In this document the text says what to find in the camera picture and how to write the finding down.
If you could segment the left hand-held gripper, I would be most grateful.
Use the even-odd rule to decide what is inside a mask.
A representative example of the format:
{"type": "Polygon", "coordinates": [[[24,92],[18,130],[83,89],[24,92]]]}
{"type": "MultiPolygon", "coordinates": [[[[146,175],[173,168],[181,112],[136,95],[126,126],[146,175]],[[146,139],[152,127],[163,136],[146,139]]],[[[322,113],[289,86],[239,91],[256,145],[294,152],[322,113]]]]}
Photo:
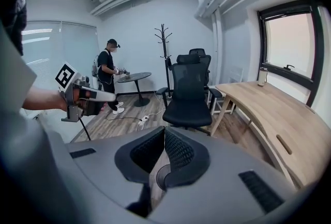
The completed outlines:
{"type": "Polygon", "coordinates": [[[78,122],[83,116],[98,115],[104,106],[103,102],[116,100],[114,93],[96,90],[90,87],[89,78],[78,73],[71,65],[65,62],[55,77],[60,95],[66,103],[66,117],[63,122],[78,122]],[[81,105],[73,102],[73,89],[80,88],[90,91],[90,98],[81,105]]]}

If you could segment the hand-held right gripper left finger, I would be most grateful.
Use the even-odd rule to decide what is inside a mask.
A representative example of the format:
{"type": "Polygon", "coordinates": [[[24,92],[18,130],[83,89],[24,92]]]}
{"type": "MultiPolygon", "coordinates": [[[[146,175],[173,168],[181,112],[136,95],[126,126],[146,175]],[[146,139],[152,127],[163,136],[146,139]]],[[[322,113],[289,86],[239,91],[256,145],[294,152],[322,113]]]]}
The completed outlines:
{"type": "Polygon", "coordinates": [[[136,183],[148,183],[149,174],[164,150],[163,126],[142,132],[142,137],[121,146],[114,157],[124,178],[136,183]]]}

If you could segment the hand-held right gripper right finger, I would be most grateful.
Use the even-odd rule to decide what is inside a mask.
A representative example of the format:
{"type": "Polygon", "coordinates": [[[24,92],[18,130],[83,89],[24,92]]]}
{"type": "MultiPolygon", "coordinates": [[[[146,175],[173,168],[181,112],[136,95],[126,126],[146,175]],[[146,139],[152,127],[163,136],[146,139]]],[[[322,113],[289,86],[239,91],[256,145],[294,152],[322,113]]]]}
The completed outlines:
{"type": "Polygon", "coordinates": [[[170,173],[164,177],[166,189],[192,185],[209,168],[207,148],[188,137],[186,132],[172,127],[164,131],[165,151],[170,161],[170,173]]]}

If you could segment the person's left hand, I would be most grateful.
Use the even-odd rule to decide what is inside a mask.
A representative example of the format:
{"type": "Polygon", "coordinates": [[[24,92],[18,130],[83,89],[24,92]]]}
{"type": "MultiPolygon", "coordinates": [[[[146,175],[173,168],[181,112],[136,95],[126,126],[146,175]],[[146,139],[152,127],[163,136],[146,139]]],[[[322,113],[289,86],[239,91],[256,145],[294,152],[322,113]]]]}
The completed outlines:
{"type": "Polygon", "coordinates": [[[90,98],[91,93],[85,89],[74,88],[73,89],[73,102],[75,104],[85,104],[90,98]]]}

